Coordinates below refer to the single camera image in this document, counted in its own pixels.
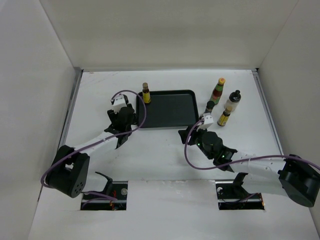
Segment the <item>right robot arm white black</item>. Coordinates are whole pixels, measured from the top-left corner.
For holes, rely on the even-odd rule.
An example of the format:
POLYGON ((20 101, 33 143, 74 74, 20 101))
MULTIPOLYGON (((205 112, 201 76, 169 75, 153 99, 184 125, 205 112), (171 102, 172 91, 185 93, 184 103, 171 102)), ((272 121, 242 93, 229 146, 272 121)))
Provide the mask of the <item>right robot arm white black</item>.
POLYGON ((211 170, 236 173, 232 192, 238 198, 247 194, 268 193, 288 197, 312 208, 320 191, 320 167, 297 155, 245 154, 224 145, 213 131, 200 125, 188 126, 178 134, 185 147, 196 146, 212 161, 211 170))

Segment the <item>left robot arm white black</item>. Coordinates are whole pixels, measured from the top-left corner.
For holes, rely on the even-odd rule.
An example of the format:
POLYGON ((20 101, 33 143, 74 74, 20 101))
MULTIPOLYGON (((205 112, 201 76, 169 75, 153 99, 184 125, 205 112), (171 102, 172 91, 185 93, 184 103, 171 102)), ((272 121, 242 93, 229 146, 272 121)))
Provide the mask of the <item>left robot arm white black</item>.
POLYGON ((114 201, 112 179, 97 171, 94 165, 106 159, 108 152, 120 148, 134 131, 135 110, 126 103, 119 110, 108 110, 110 126, 96 138, 79 145, 61 146, 50 168, 41 177, 43 187, 56 189, 75 198, 81 193, 114 201))

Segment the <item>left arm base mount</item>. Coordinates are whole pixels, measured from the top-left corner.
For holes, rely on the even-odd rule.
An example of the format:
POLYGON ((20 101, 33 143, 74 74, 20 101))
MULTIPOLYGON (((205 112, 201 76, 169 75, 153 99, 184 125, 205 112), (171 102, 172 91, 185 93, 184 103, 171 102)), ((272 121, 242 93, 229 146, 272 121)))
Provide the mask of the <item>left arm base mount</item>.
POLYGON ((127 181, 113 181, 101 172, 88 177, 82 195, 80 210, 82 211, 125 211, 128 197, 127 181))

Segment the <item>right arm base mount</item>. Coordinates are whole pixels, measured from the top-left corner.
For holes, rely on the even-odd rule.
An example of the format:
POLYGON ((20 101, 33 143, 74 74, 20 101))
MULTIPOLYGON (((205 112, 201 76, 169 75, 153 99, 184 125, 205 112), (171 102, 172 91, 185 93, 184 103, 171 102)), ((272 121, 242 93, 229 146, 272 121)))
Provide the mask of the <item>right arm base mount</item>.
POLYGON ((264 210, 261 193, 248 193, 243 188, 247 173, 238 173, 234 180, 215 182, 217 204, 221 211, 264 210))

